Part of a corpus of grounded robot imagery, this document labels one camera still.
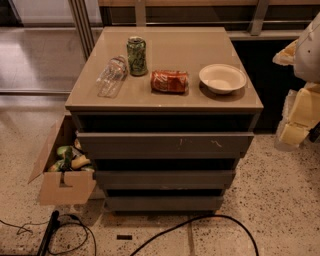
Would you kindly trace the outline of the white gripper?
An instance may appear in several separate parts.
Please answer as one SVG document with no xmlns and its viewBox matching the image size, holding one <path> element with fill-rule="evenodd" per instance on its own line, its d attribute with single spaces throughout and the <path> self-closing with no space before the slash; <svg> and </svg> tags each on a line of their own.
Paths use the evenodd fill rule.
<svg viewBox="0 0 320 256">
<path fill-rule="evenodd" d="M 293 65 L 297 42 L 291 42 L 276 53 L 272 61 L 282 66 Z M 308 130 L 320 122 L 320 84 L 307 82 L 299 91 L 290 90 L 285 98 L 282 116 L 285 121 L 278 125 L 275 147 L 297 149 L 308 136 Z"/>
</svg>

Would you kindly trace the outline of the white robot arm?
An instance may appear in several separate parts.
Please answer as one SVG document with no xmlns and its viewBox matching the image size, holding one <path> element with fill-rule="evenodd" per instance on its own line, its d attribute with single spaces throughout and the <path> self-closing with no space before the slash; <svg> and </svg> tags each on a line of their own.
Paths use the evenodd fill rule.
<svg viewBox="0 0 320 256">
<path fill-rule="evenodd" d="M 298 91 L 289 91 L 276 131 L 275 147 L 293 151 L 320 122 L 320 14 L 298 39 L 273 57 L 273 62 L 292 65 L 294 75 L 306 82 Z"/>
</svg>

